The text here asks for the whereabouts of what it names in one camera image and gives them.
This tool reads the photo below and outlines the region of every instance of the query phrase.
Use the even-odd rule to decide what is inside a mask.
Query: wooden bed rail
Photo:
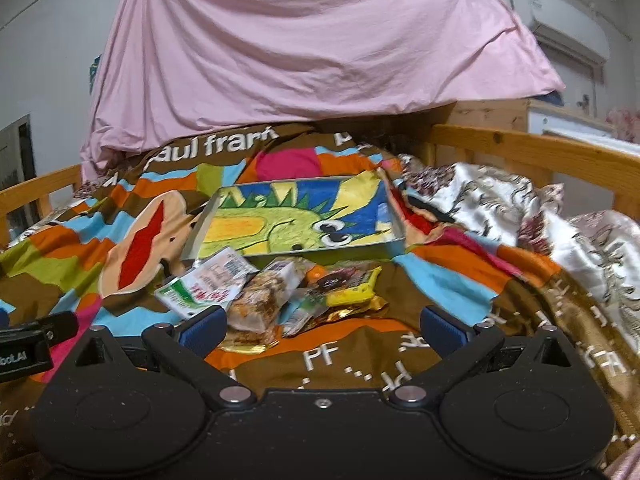
[[[437,166],[438,145],[452,146],[460,162],[474,153],[501,156],[504,169],[530,178],[537,187],[553,182],[553,173],[568,174],[615,193],[613,209],[640,216],[640,157],[558,137],[436,124],[420,154]]]
[[[70,166],[64,170],[32,178],[16,186],[0,191],[0,248],[6,247],[10,241],[7,213],[15,211],[31,202],[38,203],[41,218],[51,213],[49,193],[53,193],[66,186],[72,186],[74,191],[82,185],[80,165]]]

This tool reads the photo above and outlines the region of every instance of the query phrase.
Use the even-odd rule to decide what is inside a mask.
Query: pink fabric
[[[495,256],[487,252],[482,245],[473,240],[473,238],[465,235],[460,229],[455,227],[447,227],[442,232],[442,236],[440,238],[434,240],[432,242],[434,245],[459,245],[464,247],[465,249],[471,251],[472,253],[477,254],[481,258],[485,258],[489,261],[496,269],[501,270],[505,274],[509,276],[514,276],[516,278],[521,278],[522,273],[520,269],[514,265],[511,265],[509,262]]]
[[[95,316],[97,316],[100,307],[102,306],[102,298],[98,298],[89,306],[86,306],[82,310],[76,311],[76,317],[78,318],[78,333],[75,337],[67,339],[60,344],[57,344],[51,348],[51,358],[53,360],[53,368],[47,372],[44,372],[42,381],[48,383],[53,375],[58,371],[62,361],[66,359],[66,356],[71,352],[71,349],[84,335],[84,332],[91,326]]]
[[[82,168],[229,126],[562,88],[500,0],[121,0]]]
[[[258,180],[285,180],[323,176],[313,148],[292,148],[278,153],[260,152],[255,157]]]
[[[610,480],[640,480],[640,444],[636,444],[607,467]]]

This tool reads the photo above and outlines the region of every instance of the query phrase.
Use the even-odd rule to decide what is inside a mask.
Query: bolt
[[[245,402],[251,397],[251,390],[244,386],[227,386],[220,390],[220,399],[232,404]]]
[[[400,386],[395,391],[396,397],[404,402],[420,402],[427,396],[427,392],[420,386]]]
[[[326,410],[329,406],[332,405],[332,402],[329,399],[318,399],[316,400],[315,404],[321,410]]]

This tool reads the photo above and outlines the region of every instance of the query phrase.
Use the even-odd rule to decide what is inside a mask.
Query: blue gripper pad
[[[4,308],[0,308],[0,328],[9,328],[9,314]]]
[[[422,338],[444,359],[473,337],[473,329],[439,308],[425,307],[420,314]]]
[[[177,341],[204,359],[226,335],[226,312],[218,306],[211,306],[204,312],[182,323],[177,328]]]

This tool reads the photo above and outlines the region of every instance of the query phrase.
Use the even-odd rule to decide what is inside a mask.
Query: plastic bag
[[[256,272],[258,269],[226,247],[158,288],[155,296],[179,316],[189,319],[213,305],[226,310]]]
[[[283,323],[284,337],[293,337],[320,324],[386,306],[386,301],[374,292],[382,271],[376,262],[340,262],[326,271],[309,289],[298,309]]]
[[[275,322],[261,334],[244,332],[228,327],[226,336],[218,348],[225,352],[236,352],[238,354],[261,354],[278,344],[278,334],[279,327]]]
[[[311,266],[304,258],[273,260],[229,306],[229,326],[245,332],[266,332]]]

